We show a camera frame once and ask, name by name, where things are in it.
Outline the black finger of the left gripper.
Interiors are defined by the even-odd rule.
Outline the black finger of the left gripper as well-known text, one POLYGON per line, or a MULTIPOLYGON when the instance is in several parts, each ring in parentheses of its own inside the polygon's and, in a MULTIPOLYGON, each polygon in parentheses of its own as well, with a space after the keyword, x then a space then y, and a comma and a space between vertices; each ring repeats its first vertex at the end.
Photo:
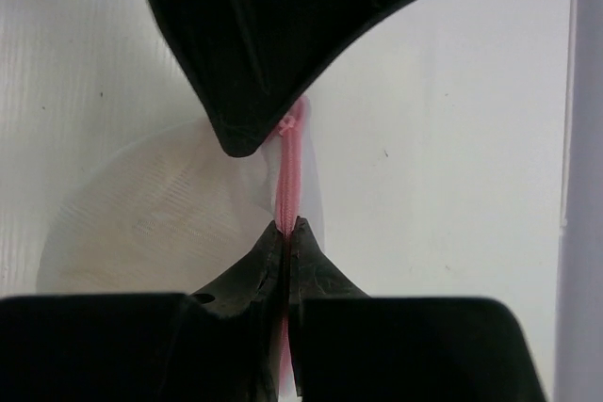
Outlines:
POLYGON ((253 154, 355 40, 416 0, 148 0, 223 151, 253 154))

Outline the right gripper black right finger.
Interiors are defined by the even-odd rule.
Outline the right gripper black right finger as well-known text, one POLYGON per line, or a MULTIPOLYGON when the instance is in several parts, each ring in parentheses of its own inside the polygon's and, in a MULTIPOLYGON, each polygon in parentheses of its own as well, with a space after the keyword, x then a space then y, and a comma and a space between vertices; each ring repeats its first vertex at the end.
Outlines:
POLYGON ((370 297, 305 219, 290 236, 288 338, 306 401, 542 401, 517 319, 487 297, 370 297))

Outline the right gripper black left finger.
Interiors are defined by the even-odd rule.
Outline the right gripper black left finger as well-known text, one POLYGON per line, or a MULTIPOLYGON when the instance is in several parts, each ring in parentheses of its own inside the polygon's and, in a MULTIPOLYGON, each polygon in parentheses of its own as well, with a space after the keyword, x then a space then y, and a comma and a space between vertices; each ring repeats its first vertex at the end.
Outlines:
POLYGON ((192 294, 6 297, 5 401, 274 401, 284 240, 253 248, 192 294))

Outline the white mesh laundry bag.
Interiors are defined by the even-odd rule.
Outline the white mesh laundry bag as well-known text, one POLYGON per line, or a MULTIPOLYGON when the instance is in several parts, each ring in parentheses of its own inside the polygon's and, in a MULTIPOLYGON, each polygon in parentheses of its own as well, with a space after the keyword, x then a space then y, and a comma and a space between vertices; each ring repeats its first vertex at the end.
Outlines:
POLYGON ((38 293, 190 293, 242 258, 268 225, 290 236, 300 219, 322 247, 310 122, 301 98, 241 159, 221 150, 205 118, 123 148, 60 207, 38 293))

